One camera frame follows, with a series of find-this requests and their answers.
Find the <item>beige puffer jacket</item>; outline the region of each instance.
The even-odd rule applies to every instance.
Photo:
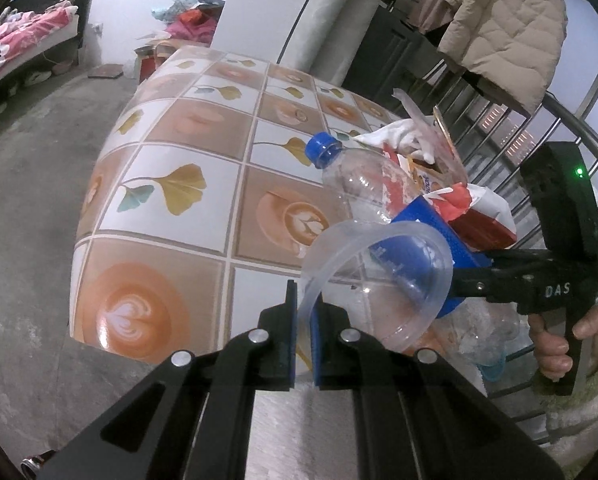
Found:
[[[439,51],[536,111],[552,82],[566,37],[563,0],[446,0],[456,10]]]

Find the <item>concrete floor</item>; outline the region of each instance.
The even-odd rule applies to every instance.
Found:
[[[71,72],[0,117],[0,444],[15,463],[60,448],[150,370],[67,332],[83,194],[135,88]]]

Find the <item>snack wrapper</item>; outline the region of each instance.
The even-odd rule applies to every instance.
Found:
[[[487,187],[454,184],[424,197],[459,238],[477,251],[505,249],[516,241],[508,202]]]
[[[389,158],[395,164],[398,164],[400,168],[410,176],[410,179],[416,184],[419,194],[438,191],[452,184],[452,181],[447,175],[442,175],[422,160],[418,160],[412,156],[405,157],[400,153],[397,153],[387,142],[383,145],[383,156]]]

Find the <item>blue bottle cap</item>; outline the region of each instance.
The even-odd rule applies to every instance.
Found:
[[[305,156],[318,170],[325,168],[343,145],[327,132],[315,134],[305,145]]]

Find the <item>ginkgo leaf pattern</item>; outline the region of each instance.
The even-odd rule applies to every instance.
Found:
[[[330,128],[330,132],[336,135],[338,140],[350,140],[350,137],[356,137],[357,135],[361,135],[358,130],[350,130],[346,132],[344,130],[339,130],[338,128]]]
[[[196,164],[186,164],[177,168],[167,176],[139,176],[122,182],[125,188],[125,196],[121,200],[117,212],[136,209],[147,202],[154,191],[154,186],[149,184],[138,187],[129,187],[127,184],[138,180],[151,180],[161,186],[163,196],[166,200],[168,211],[175,216],[187,211],[192,204],[199,202],[203,197],[203,191],[207,184],[204,174]]]
[[[117,128],[117,131],[121,134],[121,135],[125,135],[127,132],[129,132],[133,126],[138,123],[141,118],[143,117],[143,110],[136,110],[135,112],[133,112],[130,117],[128,117],[124,123],[119,126]]]
[[[303,99],[303,92],[301,92],[301,90],[295,88],[294,86],[288,86],[288,88],[284,88],[284,90],[288,92],[288,94],[290,94],[292,97],[296,97],[297,99]]]
[[[179,216],[199,202],[203,189],[207,186],[204,174],[196,164],[186,164],[168,176],[154,178],[163,190],[166,207],[173,215]]]
[[[255,144],[268,144],[270,146],[280,146],[290,152],[290,154],[296,158],[304,166],[310,166],[312,163],[310,159],[305,155],[305,142],[299,137],[292,137],[285,144],[277,144],[275,142],[255,142]]]
[[[147,184],[146,186],[138,186],[138,187],[125,187],[125,196],[121,200],[119,207],[116,208],[116,211],[121,213],[123,211],[128,211],[130,209],[136,209],[141,204],[145,204],[146,201],[150,198],[150,195],[154,191],[154,186]]]
[[[237,59],[226,59],[226,61],[228,63],[241,63],[243,66],[247,66],[248,68],[252,68],[253,66],[256,66],[256,63],[254,61],[252,61],[251,59],[245,59],[243,61],[240,61]]]
[[[234,99],[239,99],[242,96],[241,90],[239,90],[236,86],[200,86],[196,88],[194,93],[211,94],[214,91],[218,91],[221,94],[221,97],[226,99],[226,101],[233,101]]]
[[[233,99],[239,99],[241,97],[241,90],[239,90],[236,86],[223,86],[221,88],[217,88],[217,90],[227,101],[232,101]]]
[[[321,90],[324,94],[334,94],[339,99],[344,98],[343,92],[338,88],[323,88],[320,86],[319,90]]]

